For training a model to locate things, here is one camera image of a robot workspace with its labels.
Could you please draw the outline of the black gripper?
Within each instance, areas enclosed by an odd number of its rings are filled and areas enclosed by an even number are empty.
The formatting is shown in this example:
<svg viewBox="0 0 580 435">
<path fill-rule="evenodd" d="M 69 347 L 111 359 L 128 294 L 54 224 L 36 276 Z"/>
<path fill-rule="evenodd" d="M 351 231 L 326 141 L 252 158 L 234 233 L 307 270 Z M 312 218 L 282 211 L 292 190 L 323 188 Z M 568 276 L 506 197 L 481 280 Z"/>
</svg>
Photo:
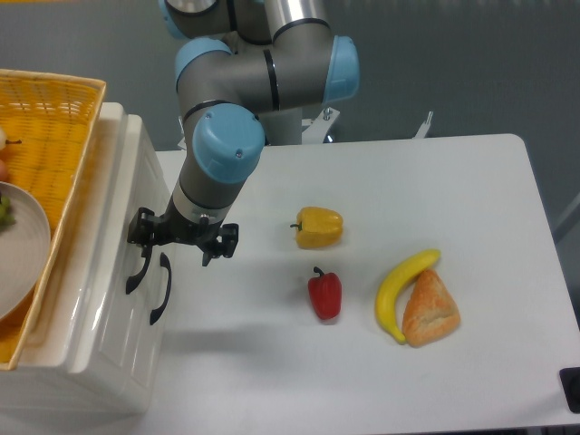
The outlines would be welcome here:
<svg viewBox="0 0 580 435">
<path fill-rule="evenodd" d="M 213 223 L 191 221 L 180 214 L 173 199 L 169 201 L 155 229 L 156 223 L 155 213 L 141 207 L 129 224 L 127 242 L 141 248 L 143 270 L 149 268 L 153 241 L 155 245 L 178 243 L 201 247 L 203 266 L 208 266 L 212 259 L 231 258 L 237 248 L 238 224 L 222 225 L 222 220 Z"/>
</svg>

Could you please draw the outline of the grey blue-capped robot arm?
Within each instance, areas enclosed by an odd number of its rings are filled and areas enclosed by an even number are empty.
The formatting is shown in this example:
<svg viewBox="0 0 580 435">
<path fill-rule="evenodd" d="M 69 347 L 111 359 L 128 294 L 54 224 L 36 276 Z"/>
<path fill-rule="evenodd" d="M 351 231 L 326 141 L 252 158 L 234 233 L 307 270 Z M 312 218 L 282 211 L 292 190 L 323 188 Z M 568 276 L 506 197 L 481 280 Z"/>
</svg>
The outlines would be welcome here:
<svg viewBox="0 0 580 435">
<path fill-rule="evenodd" d="M 140 208 L 127 240 L 150 260 L 156 246 L 198 247 L 205 262 L 231 257 L 238 227 L 226 216 L 266 145 L 266 113 L 353 97 L 360 63 L 318 1 L 162 1 L 184 39 L 175 90 L 187 155 L 166 210 Z"/>
</svg>

